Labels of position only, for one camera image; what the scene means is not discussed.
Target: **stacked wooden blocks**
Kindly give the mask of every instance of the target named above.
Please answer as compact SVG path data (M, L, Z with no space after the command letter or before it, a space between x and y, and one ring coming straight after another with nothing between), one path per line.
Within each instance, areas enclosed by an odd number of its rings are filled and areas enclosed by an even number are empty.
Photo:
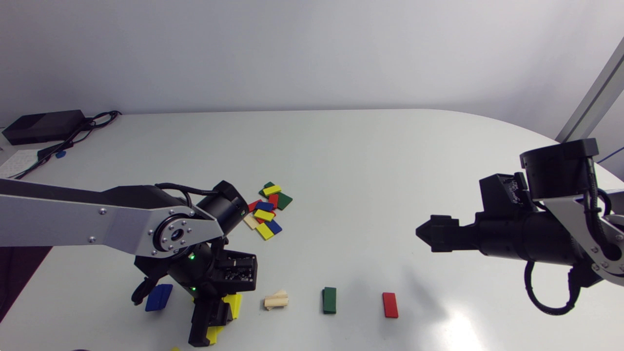
M249 214L243 220L249 228L257 230L268 240L281 232L280 225L275 221L275 209L284 210L293 198L282 193L281 187L272 182L266 183L259 194L268 201L258 200L249 204Z

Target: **blue block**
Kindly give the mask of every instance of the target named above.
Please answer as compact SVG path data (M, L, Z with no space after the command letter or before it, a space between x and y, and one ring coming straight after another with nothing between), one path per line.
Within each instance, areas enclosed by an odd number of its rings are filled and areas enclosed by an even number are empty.
M271 212L273 210L273 204L271 202L259 202L256 204L256 210Z
M267 227L269 227L269 229L271 229L274 234L281 232L281 227L279 224L277 224L277 222L275 222L275 219L273 219L271 222L265 222L265 224Z
M164 309L165 306L167 306L167 301L169 300L169 295L171 295L172 289L172 284L156 285L154 289L152 289L150 295L147 297L145 310L149 312Z

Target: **black cable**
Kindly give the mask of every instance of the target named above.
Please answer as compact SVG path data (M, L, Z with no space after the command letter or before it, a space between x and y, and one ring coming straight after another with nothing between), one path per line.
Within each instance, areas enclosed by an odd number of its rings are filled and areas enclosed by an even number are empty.
M600 196L605 203L605 213L603 215L611 214L611 198L609 198L609 194L601 188L598 188L598 196Z
M81 132L84 131L89 131L87 133L87 135L85 135L83 138L79 139L77 142L81 142L84 139L86 139L89 134L91 134L91 132L94 129L98 129L98 128L102 128L105 126L108 126L112 121L114 121L117 116L119 116L120 114L122 114L121 112L117 111L117 110L113 110L113 111L109 111L109 112L102 112L100 114L97 114L95 117L93 118L87 118L85 120L85 123L83 123L83 125L81 125L80 127L78 127L64 142L61 142L60 144L58 144L57 147L53 148L52 151L50 151L49 153L47 153L44 157L40 157L39 160L37 162L35 162L34 165L30 166L28 169L14 174L9 178L14 178L14 179L22 179L23 177L25 177L26 175L28 175L28 173L34 171L35 169L39 168L40 166L44 165L49 159L50 157L52 157L52 155L54 155L57 152L63 151L64 149L68 148L69 146L73 146L73 144L75 144L76 142L74 142L74 138L76 138L76 136L78 136L78 134L80 134ZM100 124L97 124L97 122L95 120L100 119L104 116L110 116L110 118Z
M158 183L158 184L154 184L155 187L159 188L159 189L172 189L172 190L179 190L181 192L189 192L191 194L197 194L197 195L215 195L218 194L218 191L214 191L214 190L201 190L201 189L196 189L193 187L187 187L185 185L180 185L180 184L174 184L174 183Z
M524 268L524 286L527 289L529 299L533 304L542 312L550 315L564 315L570 312L574 308L574 304L577 303L578 295L581 292L581 286L576 284L572 275L568 273L568 290L570 291L570 299L563 307L549 307L537 300L535 293L533 293L533 285L531 285L531 275L533 274L533 267L535 262L528 261Z
M586 159L586 166L590 187L589 190L585 191L585 195L583 196L587 230L596 244L600 246L600 249L602 249L605 257L615 261L620 259L622 252L617 245L609 243L602 227L602 222L600 221L600 212L602 210L598 207L598 186L596 182L596 173L593 168L593 160L590 157Z
M69 145L69 143L72 142L73 138L75 138L80 132L82 132L82 128L77 128L76 131L74 131L72 133L72 135L67 138L64 142L61 142L60 144L58 144L58 146L56 148L54 148L52 151L48 152L44 157L40 158L37 162L35 162L34 165L30 166L30 168L26 169L25 171L22 171L18 174L14 174L9 178L15 178L15 179L22 179L23 177L25 177L28 173L34 171L35 169L39 168L41 165L45 164L50 157L52 157L52 155L54 155L57 152L60 152L61 150L65 149L66 145Z
M184 198L187 200L187 206L189 208L193 208L193 202L191 201L191 195L188 194L188 192L183 191L182 192L184 194Z
M621 148L617 149L616 151L613 151L612 153L610 153L610 154L609 154L609 156L606 156L604 159L602 159L602 160L600 160L600 161L598 161L598 162L596 162L596 163L601 163L602 161L605 161L605 160L606 160L606 159L608 159L609 157L611 157L611 156L613 156L613 155L617 154L618 152L620 152L620 151L622 151L622 150L624 150L624 146L622 146Z
M84 139L88 138L88 136L89 136L89 135L91 135L91 133L92 133L94 130L95 130L95 128L91 128L91 129L89 129L89 131L87 132L87 134L86 134L84 137L82 137L82 138L80 138L80 139L78 139L78 140L74 141L74 144L78 144L79 142L81 142L81 141L83 141Z

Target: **red block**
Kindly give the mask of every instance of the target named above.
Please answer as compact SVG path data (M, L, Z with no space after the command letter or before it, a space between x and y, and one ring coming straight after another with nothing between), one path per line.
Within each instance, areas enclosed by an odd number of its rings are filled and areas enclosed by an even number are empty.
M278 200L278 198L279 198L278 194L269 195L269 202L271 202L273 204L273 209L274 210L277 207L277 200Z
M396 296L394 292L385 292L382 296L384 297L386 318L399 318L399 310L396 307Z
M260 201L262 201L262 200L254 201L254 202L252 202L251 204L248 205L250 213L253 212L253 210L256 209L256 204L259 203Z

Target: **wooden block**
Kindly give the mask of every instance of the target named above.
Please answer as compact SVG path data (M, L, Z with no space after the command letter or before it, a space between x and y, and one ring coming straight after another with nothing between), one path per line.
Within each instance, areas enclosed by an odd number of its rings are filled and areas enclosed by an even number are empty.
M253 216L270 222L275 217L275 214L264 210L256 210L256 212L253 213Z
M269 195L273 195L273 194L277 194L281 191L281 187L279 185L274 185L272 187L268 187L268 188L264 188L262 189L262 193L265 196L269 196Z
M262 235L265 240L269 240L274 236L271 229L266 226L266 223L260 224L258 227L256 227L256 230L258 231L258 233L260 233L260 235Z
M265 296L265 308L271 310L273 307L288 306L288 294L280 290L273 295Z
M267 222L266 226L269 227L269 229L271 229L273 234L277 234L281 232L281 227L279 224L277 224L277 221L275 219L272 220L271 222Z
M278 201L279 196L280 196L279 193L269 195L269 202L273 204L273 208L271 210L275 210L277 208L277 201Z
M265 193L264 193L264 190L265 190L266 188L268 188L268 187L272 187L272 186L274 186L274 185L275 185L275 184L273 184L273 183L271 183L271 182L266 183L266 184L265 184L265 186L262 188L262 190L258 192L258 194L260 194L260 195L262 195L262 196L264 196L264 197L267 197L267 196L265 195Z
M256 217L253 216L253 214L246 215L243 220L245 221L245 223L247 223L247 225L249 225L249 228L251 228L251 230L256 229L256 227L260 225L258 220L256 220Z
M323 313L336 314L336 288L323 289Z
M256 204L257 204L257 203L259 203L260 201L262 201L262 200L254 201L254 202L252 202L251 204L249 204L249 205L248 205L248 207L249 207L249 213L252 213L252 212L253 212L253 210L255 210L255 209L256 209Z
M230 304L230 308L232 309L232 318L238 319L238 314L240 313L240 304L243 300L243 296L241 294L230 294L226 295L222 298L223 302L227 302Z
M263 210L263 211L272 211L273 210L273 204L271 202L258 202L256 204L256 210Z
M284 210L286 206L288 206L293 201L292 197L284 194L283 192L280 192L277 195L277 208L279 208L280 210Z
M381 294L384 299L384 311L386 318L399 318L399 310L396 307L396 296L394 292L385 292Z

